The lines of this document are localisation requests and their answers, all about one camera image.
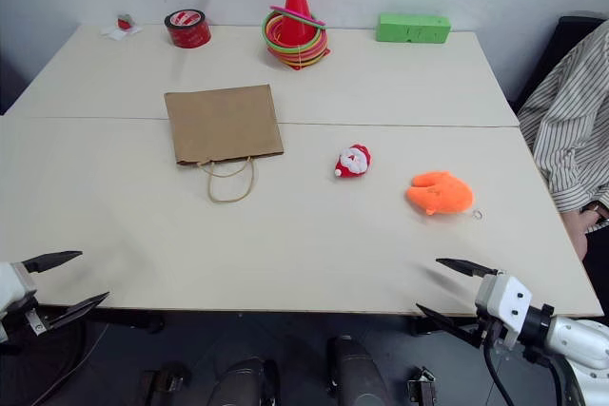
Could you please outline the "bystander bare hand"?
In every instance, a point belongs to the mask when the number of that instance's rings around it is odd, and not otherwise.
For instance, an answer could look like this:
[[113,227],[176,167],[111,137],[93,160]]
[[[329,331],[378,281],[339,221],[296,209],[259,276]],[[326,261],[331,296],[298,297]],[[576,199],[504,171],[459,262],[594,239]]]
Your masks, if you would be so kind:
[[578,258],[582,261],[587,254],[586,233],[597,224],[600,214],[593,210],[574,210],[561,213],[560,217]]

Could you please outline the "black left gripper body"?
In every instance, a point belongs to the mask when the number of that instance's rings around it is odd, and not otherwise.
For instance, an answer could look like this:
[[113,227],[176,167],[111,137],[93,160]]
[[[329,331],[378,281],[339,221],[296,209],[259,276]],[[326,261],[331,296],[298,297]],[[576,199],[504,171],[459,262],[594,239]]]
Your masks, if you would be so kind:
[[8,343],[19,331],[31,330],[35,336],[48,331],[44,319],[37,313],[38,305],[37,299],[23,299],[1,312],[1,343]]

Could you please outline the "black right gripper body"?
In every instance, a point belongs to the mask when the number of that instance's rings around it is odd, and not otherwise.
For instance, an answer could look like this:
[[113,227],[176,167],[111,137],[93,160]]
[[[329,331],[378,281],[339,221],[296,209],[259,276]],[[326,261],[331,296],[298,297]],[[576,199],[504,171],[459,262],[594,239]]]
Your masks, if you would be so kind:
[[476,335],[480,338],[485,353],[489,353],[504,334],[504,324],[501,319],[487,314],[479,315]]

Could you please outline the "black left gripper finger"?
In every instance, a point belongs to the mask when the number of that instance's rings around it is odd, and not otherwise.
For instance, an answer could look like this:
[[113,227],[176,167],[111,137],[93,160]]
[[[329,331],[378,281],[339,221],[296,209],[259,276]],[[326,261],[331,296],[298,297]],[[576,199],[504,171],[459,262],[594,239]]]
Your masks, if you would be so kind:
[[85,299],[81,302],[78,302],[71,307],[67,308],[66,311],[58,317],[52,319],[46,319],[45,325],[48,331],[59,329],[63,326],[66,326],[73,321],[76,321],[83,316],[85,316],[88,312],[98,306],[103,300],[105,300],[109,295],[109,292],[105,292],[88,299]]
[[23,261],[23,265],[29,273],[42,273],[82,255],[82,251],[75,250],[53,252]]

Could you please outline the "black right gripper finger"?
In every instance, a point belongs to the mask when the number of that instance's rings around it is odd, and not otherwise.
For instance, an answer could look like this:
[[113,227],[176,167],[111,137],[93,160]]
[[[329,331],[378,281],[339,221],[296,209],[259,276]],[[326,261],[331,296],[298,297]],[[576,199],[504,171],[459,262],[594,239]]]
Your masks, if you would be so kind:
[[439,329],[468,343],[473,347],[481,346],[481,331],[477,328],[474,332],[468,332],[457,325],[451,318],[446,317],[426,306],[417,303],[417,307],[431,320]]
[[436,259],[436,262],[468,277],[484,278],[486,275],[496,276],[499,273],[497,269],[492,269],[467,260],[438,258]]

